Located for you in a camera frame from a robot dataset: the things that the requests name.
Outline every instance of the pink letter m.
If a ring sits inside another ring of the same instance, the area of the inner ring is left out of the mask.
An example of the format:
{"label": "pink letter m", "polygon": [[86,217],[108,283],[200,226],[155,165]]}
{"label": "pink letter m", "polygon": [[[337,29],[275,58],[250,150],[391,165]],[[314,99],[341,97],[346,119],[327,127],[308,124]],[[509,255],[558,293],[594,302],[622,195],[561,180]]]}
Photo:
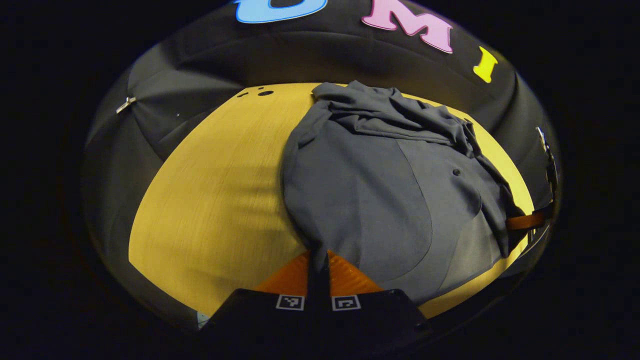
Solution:
{"label": "pink letter m", "polygon": [[451,25],[430,13],[415,16],[399,0],[373,0],[371,15],[363,17],[362,22],[374,28],[396,30],[397,26],[391,21],[391,14],[396,16],[407,35],[413,36],[427,28],[427,33],[420,36],[422,41],[445,53],[453,53],[449,39]]}

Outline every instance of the black backdrop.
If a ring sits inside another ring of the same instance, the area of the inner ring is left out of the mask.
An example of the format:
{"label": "black backdrop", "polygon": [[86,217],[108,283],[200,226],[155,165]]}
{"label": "black backdrop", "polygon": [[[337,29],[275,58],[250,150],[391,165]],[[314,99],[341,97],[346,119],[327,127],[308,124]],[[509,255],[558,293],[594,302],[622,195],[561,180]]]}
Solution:
{"label": "black backdrop", "polygon": [[[5,314],[10,358],[193,355],[180,334],[129,299],[102,267],[87,241],[77,189],[89,119],[116,76],[220,3],[4,4],[5,192],[10,215],[17,215],[4,241],[6,293],[16,300]],[[632,296],[640,294],[631,288],[632,262],[621,256],[637,249],[638,237],[632,203],[638,141],[628,126],[636,110],[625,102],[634,71],[625,51],[637,42],[625,36],[634,9],[548,0],[424,5],[519,70],[556,124],[566,174],[556,233],[534,272],[429,354],[637,357],[627,327],[637,320]]]}

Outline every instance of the orange gripper pad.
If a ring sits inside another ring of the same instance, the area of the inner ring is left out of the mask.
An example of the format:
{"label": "orange gripper pad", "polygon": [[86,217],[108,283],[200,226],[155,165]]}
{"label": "orange gripper pad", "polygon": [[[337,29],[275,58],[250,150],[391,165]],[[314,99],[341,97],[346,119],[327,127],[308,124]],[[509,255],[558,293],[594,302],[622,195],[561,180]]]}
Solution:
{"label": "orange gripper pad", "polygon": [[347,296],[383,291],[349,261],[329,250],[331,296]]}
{"label": "orange gripper pad", "polygon": [[257,291],[307,296],[309,251],[300,254],[256,287]]}

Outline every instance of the wrinkled fabric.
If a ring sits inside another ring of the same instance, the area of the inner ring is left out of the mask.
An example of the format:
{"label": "wrinkled fabric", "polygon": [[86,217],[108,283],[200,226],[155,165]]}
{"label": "wrinkled fabric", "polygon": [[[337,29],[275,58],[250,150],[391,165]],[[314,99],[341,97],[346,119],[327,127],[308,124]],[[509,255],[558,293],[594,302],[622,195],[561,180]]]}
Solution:
{"label": "wrinkled fabric", "polygon": [[[487,270],[522,238],[505,220],[524,213],[471,122],[357,81],[313,94],[285,146],[282,186],[305,245],[319,250],[317,270],[332,250],[424,300]],[[485,251],[474,257],[468,247]],[[464,268],[450,271],[454,258]]]}

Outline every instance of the orange strap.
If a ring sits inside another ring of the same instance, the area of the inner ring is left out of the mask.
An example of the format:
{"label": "orange strap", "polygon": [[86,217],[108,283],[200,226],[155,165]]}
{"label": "orange strap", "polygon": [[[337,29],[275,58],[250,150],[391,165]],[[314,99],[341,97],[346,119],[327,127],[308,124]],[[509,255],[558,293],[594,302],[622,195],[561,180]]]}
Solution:
{"label": "orange strap", "polygon": [[545,214],[542,212],[533,213],[531,215],[525,215],[523,217],[515,217],[507,219],[507,229],[509,230],[522,230],[522,229],[536,229],[545,224]]}

